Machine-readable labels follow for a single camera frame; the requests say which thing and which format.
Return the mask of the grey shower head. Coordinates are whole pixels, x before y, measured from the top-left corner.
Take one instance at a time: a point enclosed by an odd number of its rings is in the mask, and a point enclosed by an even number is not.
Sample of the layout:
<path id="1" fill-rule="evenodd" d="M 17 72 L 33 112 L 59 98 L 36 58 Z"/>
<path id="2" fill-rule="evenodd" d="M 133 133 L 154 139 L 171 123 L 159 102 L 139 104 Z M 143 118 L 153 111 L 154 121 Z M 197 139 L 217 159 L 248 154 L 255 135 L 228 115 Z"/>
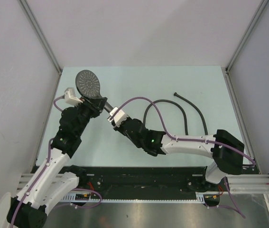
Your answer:
<path id="1" fill-rule="evenodd" d="M 80 71 L 75 77 L 75 85 L 81 96 L 89 98 L 102 97 L 100 81 L 96 74 L 90 70 Z M 107 101 L 104 110 L 109 113 L 112 109 L 113 107 Z"/>

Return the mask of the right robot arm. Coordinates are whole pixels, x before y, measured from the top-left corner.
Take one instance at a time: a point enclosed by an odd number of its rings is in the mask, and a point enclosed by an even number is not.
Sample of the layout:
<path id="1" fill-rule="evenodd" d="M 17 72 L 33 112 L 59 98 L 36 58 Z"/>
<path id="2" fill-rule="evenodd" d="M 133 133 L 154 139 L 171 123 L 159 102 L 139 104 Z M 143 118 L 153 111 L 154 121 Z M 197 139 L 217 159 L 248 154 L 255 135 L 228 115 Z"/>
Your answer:
<path id="1" fill-rule="evenodd" d="M 213 190 L 226 175 L 242 174 L 244 144 L 226 130 L 200 137 L 169 137 L 164 131 L 149 130 L 138 119 L 128 117 L 118 125 L 112 118 L 108 121 L 114 130 L 151 156 L 183 153 L 212 159 L 201 178 L 205 190 Z"/>

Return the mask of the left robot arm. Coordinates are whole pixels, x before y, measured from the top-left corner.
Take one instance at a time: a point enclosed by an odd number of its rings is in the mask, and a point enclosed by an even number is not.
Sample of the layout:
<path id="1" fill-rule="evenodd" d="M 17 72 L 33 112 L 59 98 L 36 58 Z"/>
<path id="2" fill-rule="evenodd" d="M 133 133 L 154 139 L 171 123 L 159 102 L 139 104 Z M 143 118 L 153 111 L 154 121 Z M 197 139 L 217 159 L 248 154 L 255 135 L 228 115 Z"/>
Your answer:
<path id="1" fill-rule="evenodd" d="M 61 112 L 59 128 L 49 140 L 46 159 L 18 194 L 11 198 L 7 222 L 11 228 L 41 228 L 51 210 L 73 189 L 87 185 L 85 170 L 72 166 L 60 180 L 55 177 L 77 151 L 81 136 L 92 118 L 99 116 L 107 101 L 82 97 L 79 104 Z"/>

